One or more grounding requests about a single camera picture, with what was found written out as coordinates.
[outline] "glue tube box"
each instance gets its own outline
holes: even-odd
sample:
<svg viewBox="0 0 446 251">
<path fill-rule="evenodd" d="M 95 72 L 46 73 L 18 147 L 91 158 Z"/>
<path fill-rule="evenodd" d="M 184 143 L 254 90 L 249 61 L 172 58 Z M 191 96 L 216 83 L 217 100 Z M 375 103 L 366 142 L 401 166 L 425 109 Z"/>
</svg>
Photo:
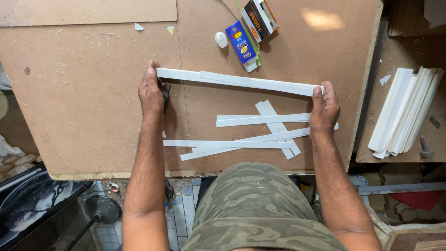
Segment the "glue tube box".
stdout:
<svg viewBox="0 0 446 251">
<path fill-rule="evenodd" d="M 256 69 L 258 67 L 256 65 L 256 50 L 249 41 L 240 20 L 227 27 L 225 31 L 246 71 L 251 72 Z"/>
</svg>

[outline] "mdf board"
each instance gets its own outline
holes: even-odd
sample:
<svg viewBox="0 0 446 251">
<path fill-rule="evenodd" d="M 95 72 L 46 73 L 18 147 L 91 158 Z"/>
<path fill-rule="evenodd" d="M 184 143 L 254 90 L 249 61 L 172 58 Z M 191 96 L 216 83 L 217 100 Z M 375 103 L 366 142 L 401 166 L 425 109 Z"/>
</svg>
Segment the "mdf board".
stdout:
<svg viewBox="0 0 446 251">
<path fill-rule="evenodd" d="M 175 23 L 68 25 L 0 29 L 0 59 L 49 173 L 130 171 L 142 119 L 137 87 L 150 58 L 180 63 Z M 56 37 L 56 32 L 63 29 Z M 189 134 L 184 88 L 173 84 L 166 135 Z M 166 148 L 166 168 L 182 148 Z"/>
<path fill-rule="evenodd" d="M 446 35 L 426 36 L 421 38 L 386 38 L 376 81 L 373 86 L 372 99 L 368 109 L 363 135 L 359 145 L 356 161 L 370 162 L 444 162 L 446 160 L 446 127 L 444 123 L 446 114 L 446 78 L 441 80 L 432 104 L 423 120 L 417 139 L 411 150 L 397 156 L 377 159 L 367 145 L 372 136 L 375 124 L 383 108 L 393 77 L 397 68 L 414 69 L 417 73 L 420 66 L 438 67 L 446 69 L 446 48 L 444 47 Z M 382 86 L 380 79 L 392 75 L 387 83 Z M 437 129 L 429 119 L 433 116 L 439 123 Z M 424 136 L 426 144 L 435 154 L 429 158 L 421 158 L 421 144 L 419 137 Z"/>
<path fill-rule="evenodd" d="M 17 0 L 0 2 L 0 26 L 176 21 L 175 0 Z"/>
<path fill-rule="evenodd" d="M 236 3 L 228 4 L 240 16 Z M 251 74 L 232 47 L 220 49 L 215 44 L 215 33 L 235 22 L 219 1 L 179 0 L 177 23 L 141 24 L 146 30 L 140 33 L 133 24 L 0 29 L 0 46 L 11 48 L 0 51 L 0 60 L 52 178 L 130 177 L 141 122 L 136 88 L 150 58 L 173 69 L 307 84 L 330 80 L 342 107 L 334 137 L 347 167 L 382 3 L 272 0 L 268 4 L 281 28 L 262 42 L 262 65 Z M 305 8 L 327 17 L 337 15 L 342 28 L 310 28 L 301 15 Z M 175 26 L 174 36 L 166 26 Z M 24 74 L 26 67 L 31 75 Z M 166 136 L 231 140 L 269 134 L 266 125 L 215 126 L 216 115 L 258 114 L 255 104 L 266 99 L 278 114 L 312 109 L 306 96 L 178 81 L 165 111 Z M 289 130 L 308 127 L 308 123 L 285 125 Z M 295 141 L 302 153 L 290 161 L 283 159 L 281 150 L 242 149 L 183 162 L 179 155 L 190 148 L 165 147 L 165 175 L 217 175 L 242 161 L 268 162 L 287 174 L 312 173 L 310 139 Z"/>
<path fill-rule="evenodd" d="M 230 12 L 219 1 L 179 0 L 177 24 L 181 67 L 189 71 L 212 71 L 306 84 L 320 84 L 330 80 L 341 106 L 339 130 L 335 131 L 334 138 L 347 168 L 359 116 L 357 108 L 362 104 L 363 78 L 368 74 L 368 56 L 369 53 L 371 56 L 375 42 L 374 25 L 381 14 L 378 3 L 376 0 L 268 1 L 280 28 L 261 42 L 261 66 L 247 73 L 231 46 L 224 49 L 215 46 L 215 33 L 224 32 L 226 27 L 235 22 Z M 240 16 L 235 3 L 228 1 L 228 5 Z M 337 15 L 343 27 L 317 31 L 307 25 L 301 15 L 304 9 Z M 196 25 L 195 20 L 207 20 L 206 29 Z M 266 125 L 215 127 L 216 115 L 256 115 L 259 113 L 255 104 L 266 99 L 279 115 L 307 113 L 313 106 L 310 97 L 280 92 L 187 82 L 185 88 L 190 134 L 196 140 L 232 140 L 269 134 Z M 309 126 L 308 123 L 285 125 L 289 130 Z M 220 172 L 235 163 L 257 161 L 271 163 L 285 170 L 313 169 L 309 137 L 297 138 L 295 142 L 302 153 L 290 160 L 284 159 L 281 150 L 241 149 L 194 159 L 194 168 L 199 173 Z"/>
</svg>

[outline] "white tile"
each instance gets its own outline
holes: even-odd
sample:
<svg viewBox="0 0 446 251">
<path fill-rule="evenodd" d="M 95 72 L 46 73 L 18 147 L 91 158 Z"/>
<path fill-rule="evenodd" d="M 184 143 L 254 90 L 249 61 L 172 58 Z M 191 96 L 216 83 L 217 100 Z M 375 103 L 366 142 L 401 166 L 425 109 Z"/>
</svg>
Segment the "white tile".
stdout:
<svg viewBox="0 0 446 251">
<path fill-rule="evenodd" d="M 193 186 L 193 194 L 194 194 L 194 204 L 197 204 L 198 201 L 198 192 L 200 191 L 200 186 Z"/>
<path fill-rule="evenodd" d="M 173 215 L 175 216 L 175 221 L 185 221 L 184 218 L 184 208 L 183 204 L 175 204 L 173 206 Z"/>
<path fill-rule="evenodd" d="M 116 235 L 122 236 L 122 219 L 116 221 L 114 225 L 115 225 Z"/>
<path fill-rule="evenodd" d="M 197 178 L 192 180 L 192 185 L 193 186 L 199 186 L 201 184 L 201 178 Z"/>
<path fill-rule="evenodd" d="M 194 223 L 195 213 L 185 213 L 184 217 L 186 218 L 186 228 L 192 229 L 192 225 Z"/>
<path fill-rule="evenodd" d="M 183 188 L 183 191 L 181 192 L 182 195 L 194 195 L 192 192 L 192 185 L 187 185 Z"/>
<path fill-rule="evenodd" d="M 190 237 L 190 235 L 192 234 L 192 229 L 186 229 L 187 230 L 187 238 Z"/>
<path fill-rule="evenodd" d="M 166 213 L 167 228 L 175 228 L 175 217 L 173 213 Z"/>
<path fill-rule="evenodd" d="M 179 196 L 173 199 L 172 204 L 183 204 L 183 196 Z"/>
<path fill-rule="evenodd" d="M 168 229 L 167 237 L 169 238 L 169 244 L 178 244 L 177 238 L 177 230 L 176 229 Z"/>
<path fill-rule="evenodd" d="M 194 196 L 183 195 L 184 213 L 195 213 L 194 210 Z"/>
<path fill-rule="evenodd" d="M 177 226 L 177 236 L 187 236 L 186 222 L 175 222 Z"/>
<path fill-rule="evenodd" d="M 187 237 L 178 237 L 178 245 L 180 246 L 180 250 L 183 248 L 184 243 L 186 242 Z"/>
<path fill-rule="evenodd" d="M 116 234 L 116 231 L 114 227 L 98 227 L 96 228 L 96 233 L 98 235 L 111 235 Z"/>
<path fill-rule="evenodd" d="M 99 240 L 102 243 L 105 243 L 105 242 L 119 242 L 118 236 L 116 234 L 114 234 L 114 235 L 99 235 Z"/>
<path fill-rule="evenodd" d="M 112 250 L 116 250 L 117 248 L 119 248 L 119 242 L 106 242 L 106 243 L 101 243 L 102 247 L 106 250 L 106 249 L 112 249 Z"/>
<path fill-rule="evenodd" d="M 180 246 L 178 246 L 178 244 L 169 244 L 169 246 L 173 251 L 180 251 Z"/>
<path fill-rule="evenodd" d="M 114 224 L 101 224 L 99 225 L 99 227 L 115 227 Z"/>
</svg>

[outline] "metal bolt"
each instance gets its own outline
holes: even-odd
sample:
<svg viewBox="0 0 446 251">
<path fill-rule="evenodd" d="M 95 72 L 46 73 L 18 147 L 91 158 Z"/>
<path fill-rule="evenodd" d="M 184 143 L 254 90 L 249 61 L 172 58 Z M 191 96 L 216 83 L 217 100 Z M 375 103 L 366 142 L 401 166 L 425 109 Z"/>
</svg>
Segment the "metal bolt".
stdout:
<svg viewBox="0 0 446 251">
<path fill-rule="evenodd" d="M 423 136 L 420 136 L 420 141 L 421 141 L 421 147 L 423 148 L 420 151 L 420 156 L 422 158 L 427 158 L 427 157 L 434 155 L 434 152 L 430 151 L 429 148 L 427 148 L 426 141 L 424 141 Z"/>
</svg>

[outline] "man's hand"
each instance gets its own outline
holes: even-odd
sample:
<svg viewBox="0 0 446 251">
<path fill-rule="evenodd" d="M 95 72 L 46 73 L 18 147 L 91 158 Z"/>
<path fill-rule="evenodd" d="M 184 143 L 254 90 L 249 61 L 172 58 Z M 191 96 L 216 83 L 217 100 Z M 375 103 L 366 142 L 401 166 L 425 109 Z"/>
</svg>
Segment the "man's hand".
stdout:
<svg viewBox="0 0 446 251">
<path fill-rule="evenodd" d="M 310 114 L 310 138 L 332 138 L 333 128 L 339 117 L 341 108 L 339 107 L 338 97 L 329 81 L 322 82 L 324 95 L 321 88 L 316 87 L 313 90 L 313 110 Z"/>
<path fill-rule="evenodd" d="M 138 88 L 138 95 L 141 102 L 143 118 L 159 116 L 163 113 L 164 98 L 158 87 L 156 68 L 159 67 L 157 61 L 151 59 L 145 71 L 141 84 Z"/>
</svg>

